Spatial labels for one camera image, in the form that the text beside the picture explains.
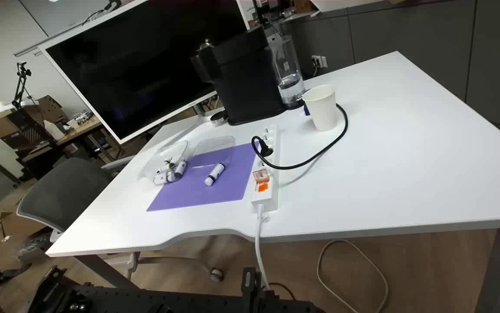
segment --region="white mug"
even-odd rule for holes
[[[335,88],[316,86],[302,95],[302,100],[312,116],[312,123],[319,133],[332,131],[337,124]]]

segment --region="purple mat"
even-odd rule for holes
[[[182,180],[165,185],[147,211],[241,201],[252,173],[253,157],[252,147],[241,145],[189,159]],[[213,187],[207,187],[203,182],[217,164],[224,164],[226,171]]]

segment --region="cardboard box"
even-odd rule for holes
[[[68,117],[61,110],[61,105],[50,98],[45,97],[38,100],[38,107],[24,107],[24,112],[40,126],[43,128],[43,121],[49,121],[52,124],[66,123]],[[10,119],[12,112],[0,114],[0,140],[5,140],[9,137],[14,137],[21,131],[21,126],[16,126]]]

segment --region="black chair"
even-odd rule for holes
[[[97,196],[113,182],[116,170],[128,164],[130,159],[123,159],[104,168],[97,168],[94,163],[83,159],[68,159],[49,175],[45,175],[22,199],[17,208],[17,216],[38,222],[54,232],[66,232],[68,227],[97,199]],[[139,265],[154,262],[189,262],[198,263],[212,281],[222,281],[224,276],[217,269],[210,269],[198,260],[189,258],[142,258],[139,253],[130,255],[127,262],[127,277]]]

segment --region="monitor screen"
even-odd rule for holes
[[[120,143],[213,97],[191,57],[245,32],[236,0],[147,0],[85,29],[43,50]]]

